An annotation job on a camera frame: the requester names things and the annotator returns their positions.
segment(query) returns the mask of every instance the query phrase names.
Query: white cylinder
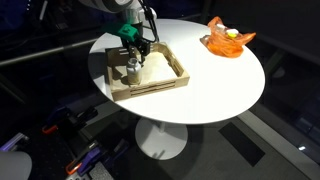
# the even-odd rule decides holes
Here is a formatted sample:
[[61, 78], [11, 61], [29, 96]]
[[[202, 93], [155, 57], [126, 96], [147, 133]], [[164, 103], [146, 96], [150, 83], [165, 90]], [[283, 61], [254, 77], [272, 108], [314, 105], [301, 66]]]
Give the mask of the white cylinder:
[[140, 84], [141, 82], [141, 65], [138, 59], [130, 58], [127, 64], [127, 75], [129, 84]]

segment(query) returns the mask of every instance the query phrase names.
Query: orange plastic bag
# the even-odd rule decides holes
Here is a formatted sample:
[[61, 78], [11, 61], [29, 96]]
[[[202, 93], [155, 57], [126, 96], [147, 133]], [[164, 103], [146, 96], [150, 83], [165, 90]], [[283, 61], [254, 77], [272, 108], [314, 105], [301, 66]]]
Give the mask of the orange plastic bag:
[[208, 50], [215, 55], [230, 58], [239, 57], [243, 52], [242, 46], [251, 41], [256, 35], [256, 33], [238, 33], [236, 37], [231, 38], [225, 31], [219, 31], [216, 26], [217, 24], [223, 25], [222, 20], [218, 16], [209, 22], [208, 26], [211, 29], [211, 35], [204, 43]]

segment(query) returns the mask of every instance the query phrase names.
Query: black cable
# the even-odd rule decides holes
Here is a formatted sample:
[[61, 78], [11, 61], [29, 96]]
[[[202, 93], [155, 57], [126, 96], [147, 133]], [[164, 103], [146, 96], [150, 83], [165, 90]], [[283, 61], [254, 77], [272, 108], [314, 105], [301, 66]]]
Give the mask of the black cable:
[[157, 32], [157, 27], [156, 27], [156, 24], [154, 22], [153, 14], [152, 14], [152, 10], [151, 10], [150, 6], [144, 0], [138, 0], [138, 2], [140, 3], [142, 9], [144, 10], [145, 16], [149, 21], [149, 25], [150, 25], [151, 31], [152, 31], [153, 36], [155, 38], [153, 41], [145, 39], [145, 38], [143, 38], [143, 39], [148, 41], [148, 42], [151, 42], [151, 43], [159, 42], [159, 36], [158, 36], [158, 32]]
[[14, 47], [11, 47], [11, 48], [4, 49], [4, 50], [5, 51], [12, 51], [12, 50], [15, 50], [15, 49], [25, 45], [36, 34], [37, 30], [38, 29], [34, 30], [33, 33], [29, 37], [27, 37], [24, 41], [22, 41], [18, 45], [14, 46]]
[[7, 35], [5, 35], [5, 36], [1, 36], [1, 37], [0, 37], [0, 40], [5, 40], [5, 39], [7, 39], [7, 38], [9, 38], [9, 37], [17, 34], [17, 33], [18, 33], [18, 31], [14, 31], [14, 32], [12, 32], [12, 33], [10, 33], [10, 34], [7, 34]]

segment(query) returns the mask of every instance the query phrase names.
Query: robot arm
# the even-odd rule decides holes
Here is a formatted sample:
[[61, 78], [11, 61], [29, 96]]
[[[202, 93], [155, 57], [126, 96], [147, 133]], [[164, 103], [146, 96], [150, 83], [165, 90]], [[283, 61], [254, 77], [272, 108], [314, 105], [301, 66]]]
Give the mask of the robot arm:
[[[93, 7], [109, 13], [122, 12], [124, 23], [130, 24], [138, 30], [138, 36], [132, 37], [134, 40], [128, 41], [121, 35], [120, 36], [124, 47], [130, 52], [130, 46], [135, 46], [142, 55], [142, 63], [144, 56], [150, 53], [150, 43], [159, 41], [157, 29], [154, 23], [156, 13], [151, 9], [144, 0], [79, 0], [82, 4]], [[143, 38], [143, 22], [148, 20], [150, 28], [154, 34], [155, 39], [150, 41]]]

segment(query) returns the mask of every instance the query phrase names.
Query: white round table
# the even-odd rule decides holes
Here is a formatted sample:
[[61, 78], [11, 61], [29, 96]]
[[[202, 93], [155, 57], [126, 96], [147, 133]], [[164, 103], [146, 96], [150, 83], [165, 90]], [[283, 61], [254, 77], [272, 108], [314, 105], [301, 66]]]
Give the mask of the white round table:
[[[259, 60], [245, 46], [242, 55], [233, 59], [209, 52], [200, 42], [210, 35], [207, 26], [171, 19], [158, 19], [156, 26], [160, 42], [169, 46], [189, 73], [188, 85], [114, 103], [142, 117], [136, 127], [141, 150], [155, 159], [170, 159], [186, 145], [186, 124], [222, 121], [246, 111], [261, 96], [265, 76]], [[153, 39], [146, 29], [144, 37]], [[92, 46], [88, 60], [94, 83], [112, 101], [104, 52], [121, 46], [119, 37], [106, 33]]]

